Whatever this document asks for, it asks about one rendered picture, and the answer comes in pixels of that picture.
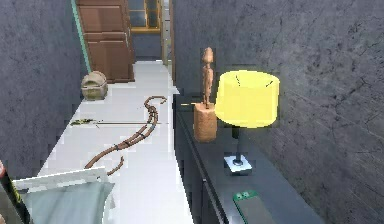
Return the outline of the beige round basket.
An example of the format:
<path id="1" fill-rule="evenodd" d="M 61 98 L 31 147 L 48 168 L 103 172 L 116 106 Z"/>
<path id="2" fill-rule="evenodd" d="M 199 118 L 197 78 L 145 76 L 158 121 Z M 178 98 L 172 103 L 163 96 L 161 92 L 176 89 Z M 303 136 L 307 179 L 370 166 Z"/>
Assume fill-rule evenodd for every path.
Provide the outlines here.
<path id="1" fill-rule="evenodd" d="M 100 71 L 92 71 L 83 78 L 81 91 L 88 101 L 104 100 L 108 92 L 106 76 Z"/>

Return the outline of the thin arrow with green feathers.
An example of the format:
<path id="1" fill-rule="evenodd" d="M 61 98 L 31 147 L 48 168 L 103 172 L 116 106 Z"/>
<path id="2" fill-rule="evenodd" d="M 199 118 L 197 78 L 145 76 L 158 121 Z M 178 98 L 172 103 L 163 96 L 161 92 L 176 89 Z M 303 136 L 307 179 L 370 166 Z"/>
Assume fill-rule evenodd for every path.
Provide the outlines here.
<path id="1" fill-rule="evenodd" d="M 109 122 L 103 120 L 95 120 L 95 119 L 77 119 L 70 123 L 71 126 L 79 126 L 79 125 L 157 125 L 161 124 L 159 122 L 154 121 L 145 121 L 145 122 Z"/>

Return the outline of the brown curved wooden bow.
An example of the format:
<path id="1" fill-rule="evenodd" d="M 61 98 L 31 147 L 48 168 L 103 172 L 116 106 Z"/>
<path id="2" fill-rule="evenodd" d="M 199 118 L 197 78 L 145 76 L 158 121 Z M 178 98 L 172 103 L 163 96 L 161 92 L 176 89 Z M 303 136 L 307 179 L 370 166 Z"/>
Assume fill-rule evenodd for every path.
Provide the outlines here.
<path id="1" fill-rule="evenodd" d="M 115 152 L 115 151 L 122 151 L 124 149 L 128 149 L 135 144 L 139 143 L 140 141 L 148 138 L 151 133 L 155 130 L 156 125 L 158 124 L 158 118 L 159 114 L 157 111 L 157 108 L 150 104 L 150 101 L 153 99 L 161 99 L 161 104 L 164 104 L 167 101 L 167 98 L 165 96 L 150 96 L 144 101 L 144 107 L 147 109 L 148 112 L 148 119 L 144 123 L 144 125 L 136 131 L 131 137 L 128 139 L 123 140 L 122 142 L 115 144 L 111 146 L 110 148 L 100 152 L 96 156 L 94 156 L 85 166 L 85 169 L 92 168 L 101 158 L 104 156 Z"/>

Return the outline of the black sideboard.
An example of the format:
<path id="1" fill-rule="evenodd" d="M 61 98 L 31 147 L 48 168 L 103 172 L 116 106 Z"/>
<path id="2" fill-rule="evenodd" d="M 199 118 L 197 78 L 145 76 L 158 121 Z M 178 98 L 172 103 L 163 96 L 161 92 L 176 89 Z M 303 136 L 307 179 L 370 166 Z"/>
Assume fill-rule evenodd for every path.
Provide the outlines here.
<path id="1" fill-rule="evenodd" d="M 174 149 L 195 224 L 245 224 L 233 196 L 254 190 L 276 224 L 325 224 L 282 174 L 244 134 L 238 140 L 218 123 L 217 138 L 194 138 L 197 98 L 173 99 Z"/>

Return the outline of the pale blue pillow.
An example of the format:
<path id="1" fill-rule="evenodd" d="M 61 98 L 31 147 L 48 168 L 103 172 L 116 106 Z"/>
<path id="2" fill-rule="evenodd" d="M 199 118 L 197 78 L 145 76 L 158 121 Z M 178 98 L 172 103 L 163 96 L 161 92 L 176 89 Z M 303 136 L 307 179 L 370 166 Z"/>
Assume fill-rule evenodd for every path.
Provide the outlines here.
<path id="1" fill-rule="evenodd" d="M 23 200 L 34 224 L 102 224 L 113 187 L 109 182 L 88 182 L 28 193 Z"/>

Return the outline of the yellow shade table lamp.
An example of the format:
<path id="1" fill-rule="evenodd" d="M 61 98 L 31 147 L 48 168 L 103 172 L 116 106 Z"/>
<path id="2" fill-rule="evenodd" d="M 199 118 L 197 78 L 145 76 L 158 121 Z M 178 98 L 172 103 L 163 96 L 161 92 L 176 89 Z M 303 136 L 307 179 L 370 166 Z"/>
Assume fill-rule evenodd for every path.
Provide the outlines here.
<path id="1" fill-rule="evenodd" d="M 232 137 L 238 141 L 234 155 L 224 161 L 232 174 L 250 172 L 251 163 L 242 154 L 240 129 L 264 128 L 272 125 L 278 115 L 280 80 L 259 71 L 229 71 L 219 78 L 215 115 L 231 126 Z"/>

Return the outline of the wooden figure statue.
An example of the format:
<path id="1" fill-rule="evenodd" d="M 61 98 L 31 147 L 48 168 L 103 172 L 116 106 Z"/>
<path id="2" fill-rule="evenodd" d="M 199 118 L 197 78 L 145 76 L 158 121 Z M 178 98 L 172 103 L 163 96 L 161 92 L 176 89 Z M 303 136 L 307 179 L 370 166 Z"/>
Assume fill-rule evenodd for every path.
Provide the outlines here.
<path id="1" fill-rule="evenodd" d="M 198 142 L 210 142 L 216 138 L 217 132 L 215 105 L 210 102 L 214 76 L 211 68 L 214 53 L 210 47 L 204 50 L 202 61 L 203 101 L 194 105 L 194 137 Z"/>

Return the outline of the yellow framed window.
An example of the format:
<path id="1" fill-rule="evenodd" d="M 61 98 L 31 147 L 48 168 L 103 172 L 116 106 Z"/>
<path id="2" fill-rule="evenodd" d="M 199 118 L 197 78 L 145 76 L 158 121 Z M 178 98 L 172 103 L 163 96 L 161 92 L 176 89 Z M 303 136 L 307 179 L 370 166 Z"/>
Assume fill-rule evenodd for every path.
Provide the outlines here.
<path id="1" fill-rule="evenodd" d="M 128 0 L 128 10 L 133 32 L 160 32 L 159 0 Z"/>

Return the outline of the green edged grey phone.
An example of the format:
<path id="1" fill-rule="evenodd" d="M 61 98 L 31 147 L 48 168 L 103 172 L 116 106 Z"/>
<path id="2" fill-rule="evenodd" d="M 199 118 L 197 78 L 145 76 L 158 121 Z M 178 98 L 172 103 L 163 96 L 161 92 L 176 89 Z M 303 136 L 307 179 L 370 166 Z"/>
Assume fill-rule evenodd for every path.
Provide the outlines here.
<path id="1" fill-rule="evenodd" d="M 235 193 L 233 201 L 244 224 L 276 224 L 256 191 Z"/>

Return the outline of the brown wooden wardrobe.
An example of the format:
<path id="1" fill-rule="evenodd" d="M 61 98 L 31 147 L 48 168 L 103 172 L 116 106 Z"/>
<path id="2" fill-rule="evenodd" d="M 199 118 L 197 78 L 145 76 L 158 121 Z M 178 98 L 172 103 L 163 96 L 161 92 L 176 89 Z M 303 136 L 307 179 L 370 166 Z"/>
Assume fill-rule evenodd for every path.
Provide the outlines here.
<path id="1" fill-rule="evenodd" d="M 92 71 L 108 83 L 134 82 L 127 0 L 75 0 Z"/>

